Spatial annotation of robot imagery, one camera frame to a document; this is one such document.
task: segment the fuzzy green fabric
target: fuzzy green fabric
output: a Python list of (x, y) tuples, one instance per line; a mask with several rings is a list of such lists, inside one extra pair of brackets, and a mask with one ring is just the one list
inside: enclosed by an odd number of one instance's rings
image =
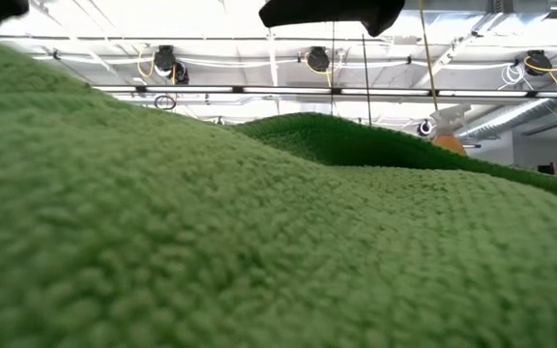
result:
[(557, 178), (201, 123), (0, 46), (0, 347), (557, 347)]

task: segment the green fabric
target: green fabric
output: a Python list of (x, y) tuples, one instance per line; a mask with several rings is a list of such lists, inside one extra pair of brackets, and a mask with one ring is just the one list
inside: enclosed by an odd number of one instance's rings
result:
[(210, 125), (0, 47), (0, 347), (557, 347), (557, 179)]

